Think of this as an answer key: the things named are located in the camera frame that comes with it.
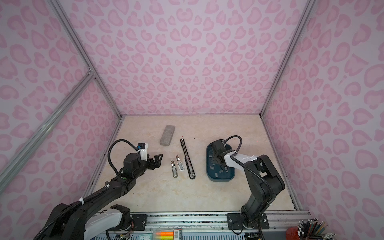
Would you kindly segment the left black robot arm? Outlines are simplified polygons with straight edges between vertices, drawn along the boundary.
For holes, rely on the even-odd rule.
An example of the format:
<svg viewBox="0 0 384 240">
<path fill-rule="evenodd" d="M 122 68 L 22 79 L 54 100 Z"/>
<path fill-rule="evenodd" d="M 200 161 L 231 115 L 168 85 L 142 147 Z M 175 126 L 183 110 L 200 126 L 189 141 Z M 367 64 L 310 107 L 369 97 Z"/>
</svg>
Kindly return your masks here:
<svg viewBox="0 0 384 240">
<path fill-rule="evenodd" d="M 45 226 L 34 237 L 35 240 L 83 240 L 86 223 L 98 211 L 114 200 L 129 193 L 137 178 L 147 170 L 161 167 L 163 155 L 141 160 L 138 153 L 130 153 L 123 167 L 103 188 L 69 205 L 59 204 L 51 212 Z"/>
</svg>

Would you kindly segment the pencil holder with pencils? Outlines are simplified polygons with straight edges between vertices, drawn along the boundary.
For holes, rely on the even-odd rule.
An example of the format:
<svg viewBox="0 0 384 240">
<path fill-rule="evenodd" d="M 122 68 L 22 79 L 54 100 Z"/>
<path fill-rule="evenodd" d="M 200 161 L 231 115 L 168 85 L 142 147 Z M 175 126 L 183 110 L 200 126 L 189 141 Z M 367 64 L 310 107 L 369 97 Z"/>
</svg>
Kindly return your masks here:
<svg viewBox="0 0 384 240">
<path fill-rule="evenodd" d="M 314 218 L 300 221 L 296 233 L 300 240 L 335 240 L 336 234 L 329 232 L 327 228 L 325 221 Z"/>
</svg>

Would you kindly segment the grey stone block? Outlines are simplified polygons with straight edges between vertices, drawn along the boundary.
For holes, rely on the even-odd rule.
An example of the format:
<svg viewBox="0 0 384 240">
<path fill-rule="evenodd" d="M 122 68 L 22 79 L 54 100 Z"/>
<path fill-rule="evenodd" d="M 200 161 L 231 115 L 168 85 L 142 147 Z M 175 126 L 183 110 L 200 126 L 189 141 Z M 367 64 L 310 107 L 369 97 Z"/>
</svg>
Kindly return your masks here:
<svg viewBox="0 0 384 240">
<path fill-rule="evenodd" d="M 171 144 L 175 129 L 176 129 L 175 126 L 166 125 L 160 139 L 161 146 L 169 146 Z"/>
</svg>

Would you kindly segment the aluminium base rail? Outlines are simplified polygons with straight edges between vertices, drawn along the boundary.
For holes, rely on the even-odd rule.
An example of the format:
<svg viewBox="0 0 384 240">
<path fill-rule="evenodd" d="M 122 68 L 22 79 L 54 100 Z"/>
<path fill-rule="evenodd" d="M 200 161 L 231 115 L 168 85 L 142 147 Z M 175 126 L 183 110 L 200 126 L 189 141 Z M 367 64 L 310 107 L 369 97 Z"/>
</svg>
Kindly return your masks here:
<svg viewBox="0 0 384 240">
<path fill-rule="evenodd" d="M 177 240 L 257 240 L 258 227 L 245 227 L 240 212 L 147 212 L 133 213 L 132 230 L 101 227 L 116 211 L 103 211 L 97 215 L 93 228 L 97 232 L 90 240 L 159 240 L 161 232 L 178 230 Z M 307 211 L 266 211 L 261 217 L 261 226 L 267 240 L 284 240 L 289 228 L 296 228 L 308 220 Z"/>
</svg>

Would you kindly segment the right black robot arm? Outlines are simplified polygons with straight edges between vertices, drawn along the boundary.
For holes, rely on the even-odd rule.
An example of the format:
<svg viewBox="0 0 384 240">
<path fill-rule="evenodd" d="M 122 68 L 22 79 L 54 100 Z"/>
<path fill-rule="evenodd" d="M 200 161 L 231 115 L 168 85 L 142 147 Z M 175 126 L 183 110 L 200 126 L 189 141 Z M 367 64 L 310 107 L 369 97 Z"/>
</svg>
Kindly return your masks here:
<svg viewBox="0 0 384 240">
<path fill-rule="evenodd" d="M 240 154 L 228 141 L 216 140 L 207 146 L 207 176 L 213 182 L 228 182 L 234 178 L 236 169 L 242 170 L 251 191 L 240 213 L 227 215 L 229 229 L 268 229 L 265 212 L 285 189 L 285 183 L 268 156 Z"/>
</svg>

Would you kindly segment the orange highlighter box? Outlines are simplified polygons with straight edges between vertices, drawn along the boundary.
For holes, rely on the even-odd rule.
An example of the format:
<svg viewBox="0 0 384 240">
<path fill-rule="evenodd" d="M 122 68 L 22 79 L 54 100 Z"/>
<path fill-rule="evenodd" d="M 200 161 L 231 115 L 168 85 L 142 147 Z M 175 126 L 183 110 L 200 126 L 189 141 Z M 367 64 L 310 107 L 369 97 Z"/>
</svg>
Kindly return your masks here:
<svg viewBox="0 0 384 240">
<path fill-rule="evenodd" d="M 161 230 L 153 233 L 155 240 L 182 240 L 183 233 L 181 229 Z"/>
</svg>

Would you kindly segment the black stapler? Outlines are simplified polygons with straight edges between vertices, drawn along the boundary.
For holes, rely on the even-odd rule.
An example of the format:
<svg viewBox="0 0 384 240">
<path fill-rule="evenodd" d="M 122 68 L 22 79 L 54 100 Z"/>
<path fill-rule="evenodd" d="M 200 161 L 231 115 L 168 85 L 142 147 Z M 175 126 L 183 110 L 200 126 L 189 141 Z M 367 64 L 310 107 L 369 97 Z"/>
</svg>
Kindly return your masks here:
<svg viewBox="0 0 384 240">
<path fill-rule="evenodd" d="M 185 162 L 186 162 L 189 178 L 191 180 L 194 180 L 196 178 L 196 174 L 195 174 L 195 171 L 194 171 L 194 168 L 193 168 L 193 165 L 192 165 L 192 162 L 191 162 L 188 150 L 187 150 L 185 140 L 180 139 L 180 142 L 181 142 L 181 147 L 182 147 L 184 155 L 185 155 Z"/>
</svg>

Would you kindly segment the red container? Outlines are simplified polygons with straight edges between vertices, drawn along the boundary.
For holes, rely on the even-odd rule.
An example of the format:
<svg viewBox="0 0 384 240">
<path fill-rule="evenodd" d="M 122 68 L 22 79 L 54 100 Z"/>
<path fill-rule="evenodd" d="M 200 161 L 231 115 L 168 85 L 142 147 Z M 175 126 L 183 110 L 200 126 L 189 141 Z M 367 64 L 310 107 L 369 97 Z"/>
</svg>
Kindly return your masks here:
<svg viewBox="0 0 384 240">
<path fill-rule="evenodd" d="M 299 228 L 297 226 L 286 230 L 286 240 L 300 240 Z"/>
</svg>

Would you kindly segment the teal plastic tray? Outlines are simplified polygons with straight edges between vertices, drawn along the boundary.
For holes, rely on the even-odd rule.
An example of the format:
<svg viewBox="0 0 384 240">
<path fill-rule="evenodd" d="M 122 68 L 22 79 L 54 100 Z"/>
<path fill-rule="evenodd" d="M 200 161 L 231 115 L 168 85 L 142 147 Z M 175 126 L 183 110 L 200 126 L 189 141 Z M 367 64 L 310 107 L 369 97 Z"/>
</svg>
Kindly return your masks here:
<svg viewBox="0 0 384 240">
<path fill-rule="evenodd" d="M 213 149 L 211 145 L 208 145 L 206 149 L 206 174 L 212 182 L 229 182 L 235 177 L 236 171 L 234 168 L 223 170 L 214 160 Z"/>
</svg>

